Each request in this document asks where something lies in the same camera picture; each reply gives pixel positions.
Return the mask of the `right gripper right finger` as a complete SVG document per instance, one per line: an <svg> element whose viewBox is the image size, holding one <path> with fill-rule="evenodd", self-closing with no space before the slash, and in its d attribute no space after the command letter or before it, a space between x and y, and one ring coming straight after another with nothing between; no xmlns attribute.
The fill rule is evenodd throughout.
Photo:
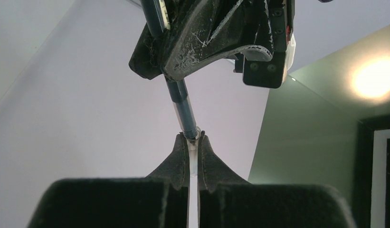
<svg viewBox="0 0 390 228"><path fill-rule="evenodd" d="M201 132L198 147L201 228L354 228L351 209L327 185L252 184L236 174Z"/></svg>

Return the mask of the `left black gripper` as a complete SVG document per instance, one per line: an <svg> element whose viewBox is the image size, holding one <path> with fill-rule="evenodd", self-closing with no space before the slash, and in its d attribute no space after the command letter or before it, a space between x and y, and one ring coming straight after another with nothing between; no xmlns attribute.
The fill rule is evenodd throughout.
<svg viewBox="0 0 390 228"><path fill-rule="evenodd" d="M237 53L268 62L293 35L295 0L174 0L160 53L162 73L179 81Z"/></svg>

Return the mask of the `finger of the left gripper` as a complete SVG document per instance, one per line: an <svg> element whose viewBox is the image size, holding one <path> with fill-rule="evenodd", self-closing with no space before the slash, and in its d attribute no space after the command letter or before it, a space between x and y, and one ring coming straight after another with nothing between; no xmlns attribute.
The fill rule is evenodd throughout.
<svg viewBox="0 0 390 228"><path fill-rule="evenodd" d="M163 35L153 36L148 25L144 26L128 63L129 68L141 78L153 80L162 74L159 53Z"/></svg>

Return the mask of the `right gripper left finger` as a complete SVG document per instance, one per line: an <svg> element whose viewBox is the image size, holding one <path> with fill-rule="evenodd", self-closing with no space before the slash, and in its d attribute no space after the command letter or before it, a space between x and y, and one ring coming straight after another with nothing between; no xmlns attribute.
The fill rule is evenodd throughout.
<svg viewBox="0 0 390 228"><path fill-rule="evenodd" d="M190 168L178 134L169 156L142 178L77 178L53 182L30 228L186 228Z"/></svg>

